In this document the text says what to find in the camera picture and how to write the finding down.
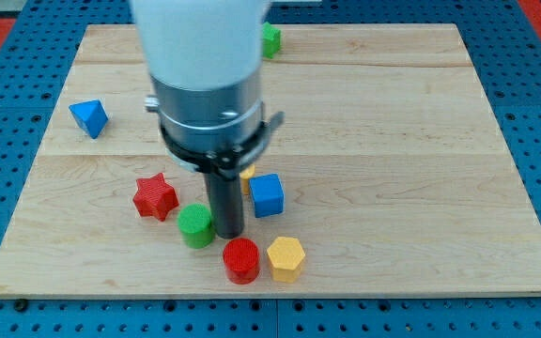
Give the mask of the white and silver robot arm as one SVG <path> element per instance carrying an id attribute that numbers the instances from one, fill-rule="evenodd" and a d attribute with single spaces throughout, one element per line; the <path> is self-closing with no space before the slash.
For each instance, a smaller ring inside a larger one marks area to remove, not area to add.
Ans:
<path id="1" fill-rule="evenodd" d="M 283 123 L 264 118 L 260 69 L 270 0 L 131 0 L 168 150 L 192 171 L 230 181 Z"/>

